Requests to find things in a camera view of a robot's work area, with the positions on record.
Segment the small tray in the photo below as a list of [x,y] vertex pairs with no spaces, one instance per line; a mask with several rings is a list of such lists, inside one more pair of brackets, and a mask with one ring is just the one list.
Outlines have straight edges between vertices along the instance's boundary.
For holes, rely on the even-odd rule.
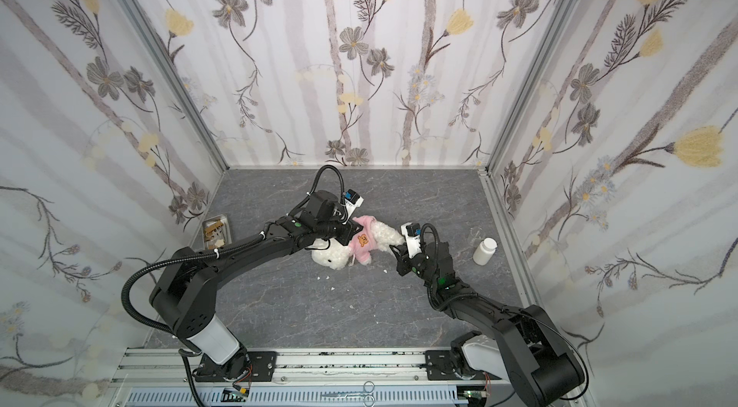
[[227,246],[232,242],[228,217],[221,214],[202,222],[202,243],[207,249]]

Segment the mounting plate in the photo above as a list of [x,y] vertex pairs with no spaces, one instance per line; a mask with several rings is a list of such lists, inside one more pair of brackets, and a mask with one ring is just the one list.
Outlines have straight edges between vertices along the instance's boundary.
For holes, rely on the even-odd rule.
[[[475,370],[472,377],[462,378],[456,375],[451,362],[451,352],[445,350],[428,350],[425,352],[425,372],[429,381],[448,381],[448,380],[484,380],[484,372]],[[491,380],[499,380],[500,378],[490,375]]]
[[[277,353],[275,351],[248,351],[248,355],[251,360],[251,381],[272,381]],[[195,381],[199,383],[223,381],[223,377],[217,375],[218,366],[209,357],[203,357],[202,360],[202,367],[198,367],[192,372]]]

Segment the white plush toy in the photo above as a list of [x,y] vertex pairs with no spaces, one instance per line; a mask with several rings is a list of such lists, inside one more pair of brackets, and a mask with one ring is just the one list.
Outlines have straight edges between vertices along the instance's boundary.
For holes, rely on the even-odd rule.
[[348,260],[353,258],[361,264],[370,264],[371,250],[391,253],[390,246],[398,246],[405,241],[399,232],[374,217],[364,216],[354,220],[364,226],[364,229],[347,246],[342,246],[336,239],[331,239],[330,244],[326,240],[316,240],[310,246],[313,249],[313,261],[337,270],[343,269]]

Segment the wall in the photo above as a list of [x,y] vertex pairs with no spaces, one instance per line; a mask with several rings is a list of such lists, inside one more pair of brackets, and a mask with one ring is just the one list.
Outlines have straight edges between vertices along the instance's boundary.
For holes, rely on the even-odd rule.
[[220,172],[115,0],[1,1],[0,404],[97,405]]
[[734,403],[736,37],[736,0],[581,0],[494,169],[598,405]]
[[138,0],[228,162],[483,165],[558,0]]

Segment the gray marble floor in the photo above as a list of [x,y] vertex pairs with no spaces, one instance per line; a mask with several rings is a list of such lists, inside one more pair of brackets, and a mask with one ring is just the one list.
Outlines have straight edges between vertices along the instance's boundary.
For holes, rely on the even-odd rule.
[[[234,239],[255,234],[284,215],[310,189],[314,170],[230,170],[209,216],[225,213]],[[346,189],[364,197],[356,216],[370,214],[398,228],[431,222],[448,241],[459,276],[477,292],[520,305],[501,249],[485,266],[472,261],[478,238],[495,239],[489,205],[474,170],[342,171]],[[325,172],[320,189],[338,192]],[[246,347],[434,347],[472,327],[429,306],[420,279],[395,272],[392,254],[377,251],[368,266],[334,271],[298,252],[251,270],[218,292],[216,312]],[[179,345],[155,331],[148,348]]]

